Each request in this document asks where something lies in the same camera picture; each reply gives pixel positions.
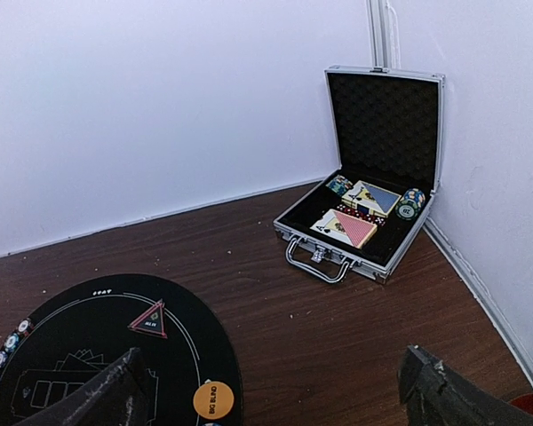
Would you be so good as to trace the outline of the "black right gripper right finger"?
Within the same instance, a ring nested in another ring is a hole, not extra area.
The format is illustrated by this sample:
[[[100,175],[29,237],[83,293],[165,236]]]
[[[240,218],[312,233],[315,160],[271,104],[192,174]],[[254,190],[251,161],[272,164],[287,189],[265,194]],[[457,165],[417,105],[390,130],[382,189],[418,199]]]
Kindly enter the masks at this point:
[[[409,425],[533,425],[533,414],[488,394],[419,345],[406,348],[397,380]]]

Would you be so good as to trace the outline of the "green-white single poker chip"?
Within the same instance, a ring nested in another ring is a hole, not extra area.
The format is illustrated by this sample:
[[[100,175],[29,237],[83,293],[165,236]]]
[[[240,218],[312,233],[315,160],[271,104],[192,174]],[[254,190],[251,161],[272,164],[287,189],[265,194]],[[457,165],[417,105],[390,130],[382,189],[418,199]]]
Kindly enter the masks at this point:
[[[16,332],[9,334],[4,341],[4,351],[12,353],[16,350],[20,343],[20,335]]]

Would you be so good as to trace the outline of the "red triangular button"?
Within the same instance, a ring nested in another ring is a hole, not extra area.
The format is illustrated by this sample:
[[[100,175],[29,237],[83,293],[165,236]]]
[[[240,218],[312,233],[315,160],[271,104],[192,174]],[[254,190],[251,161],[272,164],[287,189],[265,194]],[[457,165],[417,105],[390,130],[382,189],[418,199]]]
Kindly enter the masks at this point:
[[[157,301],[142,312],[128,325],[128,329],[132,332],[166,339],[163,300]]]

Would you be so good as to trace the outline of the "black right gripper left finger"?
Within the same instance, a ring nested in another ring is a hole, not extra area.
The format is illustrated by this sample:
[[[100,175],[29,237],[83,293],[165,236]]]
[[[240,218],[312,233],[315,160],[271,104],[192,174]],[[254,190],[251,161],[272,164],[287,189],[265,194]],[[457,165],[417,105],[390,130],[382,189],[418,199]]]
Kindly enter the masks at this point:
[[[148,374],[141,349],[132,347],[70,396],[21,425],[145,425]]]

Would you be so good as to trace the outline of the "orange round dealer button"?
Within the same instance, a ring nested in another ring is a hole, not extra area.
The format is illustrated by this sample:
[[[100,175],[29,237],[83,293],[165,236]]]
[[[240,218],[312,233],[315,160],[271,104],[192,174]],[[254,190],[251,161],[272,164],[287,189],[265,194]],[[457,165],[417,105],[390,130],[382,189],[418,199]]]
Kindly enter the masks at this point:
[[[223,382],[208,381],[195,391],[192,402],[201,417],[218,420],[227,416],[235,406],[235,394]]]

